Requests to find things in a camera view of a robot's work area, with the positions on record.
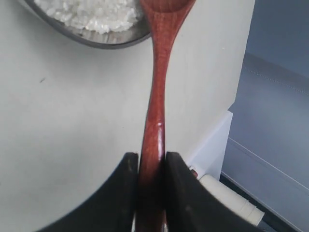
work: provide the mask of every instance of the reddish-brown wood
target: reddish-brown wood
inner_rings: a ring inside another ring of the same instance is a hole
[[[140,0],[154,46],[154,74],[139,170],[136,232],[160,232],[164,221],[164,93],[174,40],[195,0]]]

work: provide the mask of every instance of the bowl rim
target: bowl rim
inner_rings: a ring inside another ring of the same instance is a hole
[[[47,24],[49,24],[52,28],[54,28],[56,31],[58,31],[60,34],[80,43],[80,44],[84,44],[87,45],[89,47],[93,47],[93,48],[99,48],[99,49],[121,49],[121,48],[126,48],[126,47],[131,47],[134,46],[136,44],[139,44],[145,40],[147,40],[148,38],[150,38],[150,32],[148,32],[147,34],[145,34],[144,36],[134,39],[132,41],[129,42],[125,42],[125,43],[115,43],[115,44],[109,44],[109,43],[97,43],[94,41],[90,41],[87,39],[84,39],[78,35],[75,35],[74,33],[69,32],[68,30],[65,30],[61,24],[56,20],[53,19],[51,17],[49,17],[35,2],[34,0],[24,0],[25,3],[34,11],[34,13],[36,13],[44,22],[46,22]]]

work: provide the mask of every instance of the uncooked rice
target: uncooked rice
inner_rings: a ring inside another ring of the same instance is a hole
[[[66,26],[100,34],[128,30],[142,18],[139,0],[34,0]]]

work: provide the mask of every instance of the spoon handle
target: spoon handle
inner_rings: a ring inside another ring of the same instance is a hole
[[[141,1],[151,27],[154,73],[142,143],[136,232],[161,232],[164,221],[165,82],[177,33],[192,5],[174,13],[153,11]]]

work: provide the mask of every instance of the white cylinder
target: white cylinder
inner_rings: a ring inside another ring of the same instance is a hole
[[[211,175],[205,175],[199,181],[210,194],[244,220],[254,226],[261,222],[264,212]]]

